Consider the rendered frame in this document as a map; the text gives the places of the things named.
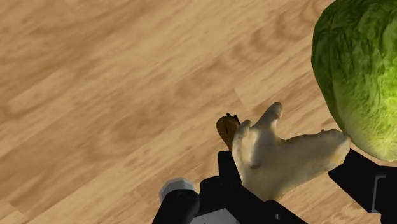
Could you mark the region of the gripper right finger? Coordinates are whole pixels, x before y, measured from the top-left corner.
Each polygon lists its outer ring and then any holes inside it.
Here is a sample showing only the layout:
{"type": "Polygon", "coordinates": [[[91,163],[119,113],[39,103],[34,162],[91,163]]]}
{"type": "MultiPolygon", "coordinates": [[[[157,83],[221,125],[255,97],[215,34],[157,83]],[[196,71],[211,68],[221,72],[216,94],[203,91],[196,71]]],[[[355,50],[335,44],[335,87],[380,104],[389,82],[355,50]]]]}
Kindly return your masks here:
{"type": "Polygon", "coordinates": [[[329,177],[381,224],[397,224],[397,167],[378,165],[351,149],[329,177]]]}

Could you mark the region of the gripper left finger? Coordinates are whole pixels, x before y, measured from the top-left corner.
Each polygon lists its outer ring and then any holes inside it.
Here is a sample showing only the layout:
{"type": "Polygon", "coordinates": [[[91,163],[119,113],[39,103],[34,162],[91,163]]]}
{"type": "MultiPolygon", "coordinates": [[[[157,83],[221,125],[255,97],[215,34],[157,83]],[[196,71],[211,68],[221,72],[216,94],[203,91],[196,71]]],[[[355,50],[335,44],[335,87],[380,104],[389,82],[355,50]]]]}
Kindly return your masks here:
{"type": "Polygon", "coordinates": [[[218,170],[199,193],[186,178],[166,181],[152,224],[281,224],[277,212],[242,186],[229,151],[218,153],[218,170]]]}

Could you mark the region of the pale yellow peeled banana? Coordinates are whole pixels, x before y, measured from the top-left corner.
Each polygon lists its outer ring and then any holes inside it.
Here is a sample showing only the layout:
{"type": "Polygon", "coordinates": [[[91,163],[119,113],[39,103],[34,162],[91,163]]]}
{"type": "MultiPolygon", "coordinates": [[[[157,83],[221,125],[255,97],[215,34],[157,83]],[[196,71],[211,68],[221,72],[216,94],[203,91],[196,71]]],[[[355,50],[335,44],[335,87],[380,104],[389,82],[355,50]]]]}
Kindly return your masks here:
{"type": "Polygon", "coordinates": [[[242,185],[263,201],[278,200],[341,165],[351,147],[351,138],[336,129],[283,139],[276,132],[282,113],[282,104],[275,102],[256,123],[230,114],[216,122],[242,185]]]}

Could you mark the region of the green lettuce head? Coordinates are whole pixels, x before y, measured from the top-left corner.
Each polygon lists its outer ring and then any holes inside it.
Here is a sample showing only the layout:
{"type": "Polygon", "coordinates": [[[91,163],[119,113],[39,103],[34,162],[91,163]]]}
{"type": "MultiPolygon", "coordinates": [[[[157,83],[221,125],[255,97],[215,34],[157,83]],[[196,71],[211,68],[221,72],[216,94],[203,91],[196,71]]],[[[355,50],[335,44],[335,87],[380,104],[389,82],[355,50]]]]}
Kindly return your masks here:
{"type": "Polygon", "coordinates": [[[314,26],[311,64],[340,129],[397,161],[397,0],[334,0],[314,26]]]}

